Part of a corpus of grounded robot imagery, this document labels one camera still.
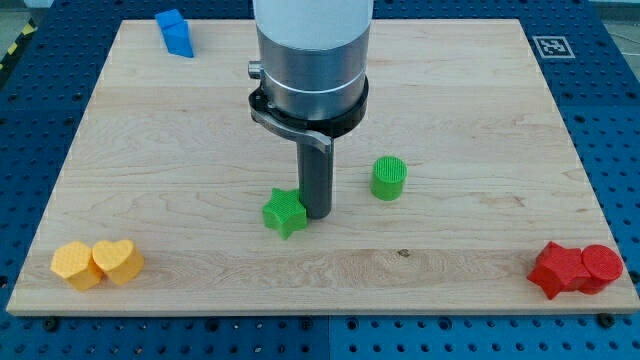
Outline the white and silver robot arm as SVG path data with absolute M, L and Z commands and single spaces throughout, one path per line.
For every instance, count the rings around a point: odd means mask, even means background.
M 253 0 L 259 59 L 249 76 L 276 109 L 324 120 L 364 93 L 373 0 Z

